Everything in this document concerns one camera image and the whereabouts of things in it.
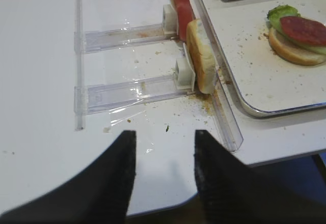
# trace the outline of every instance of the food tray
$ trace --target food tray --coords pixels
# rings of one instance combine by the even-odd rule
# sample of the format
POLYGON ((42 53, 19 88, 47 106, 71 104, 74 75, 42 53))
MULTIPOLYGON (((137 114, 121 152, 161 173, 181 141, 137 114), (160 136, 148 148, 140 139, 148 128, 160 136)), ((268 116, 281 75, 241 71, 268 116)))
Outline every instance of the food tray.
POLYGON ((326 64, 304 67, 276 55, 266 38, 266 15, 289 4, 326 23, 326 0, 268 0, 209 11, 242 105, 258 117, 326 106, 326 64))

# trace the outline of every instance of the white countertop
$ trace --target white countertop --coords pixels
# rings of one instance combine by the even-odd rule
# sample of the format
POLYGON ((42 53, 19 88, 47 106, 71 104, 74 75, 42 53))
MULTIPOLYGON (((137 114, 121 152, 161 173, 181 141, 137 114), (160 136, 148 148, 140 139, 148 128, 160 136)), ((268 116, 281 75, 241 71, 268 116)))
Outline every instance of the white countertop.
MULTIPOLYGON (((86 129, 76 132, 75 0, 0 0, 0 10, 0 213, 69 180, 124 129, 138 135, 129 214, 180 204, 196 193, 195 129, 219 138, 205 102, 190 97, 137 105, 119 115, 123 120, 109 133, 108 113, 86 116, 86 129)), ((147 50, 144 56, 159 57, 156 46, 147 50)), ((326 149, 325 109, 257 120, 238 102, 231 106, 244 138, 235 156, 245 164, 326 149)))

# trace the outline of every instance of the food crumb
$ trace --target food crumb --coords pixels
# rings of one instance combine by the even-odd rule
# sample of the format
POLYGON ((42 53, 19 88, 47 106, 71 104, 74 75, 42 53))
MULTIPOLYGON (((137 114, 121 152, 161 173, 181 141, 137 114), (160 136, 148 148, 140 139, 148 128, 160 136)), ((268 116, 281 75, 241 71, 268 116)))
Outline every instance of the food crumb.
POLYGON ((141 38, 149 37, 146 33, 139 33, 138 34, 141 38))
POLYGON ((144 81, 141 82, 141 87, 142 87, 142 90, 145 91, 146 90, 146 84, 144 81))
POLYGON ((110 132, 110 127, 104 127, 103 128, 103 133, 109 133, 110 132))
POLYGON ((277 53, 273 49, 271 49, 271 52, 273 52, 273 55, 277 55, 277 53))

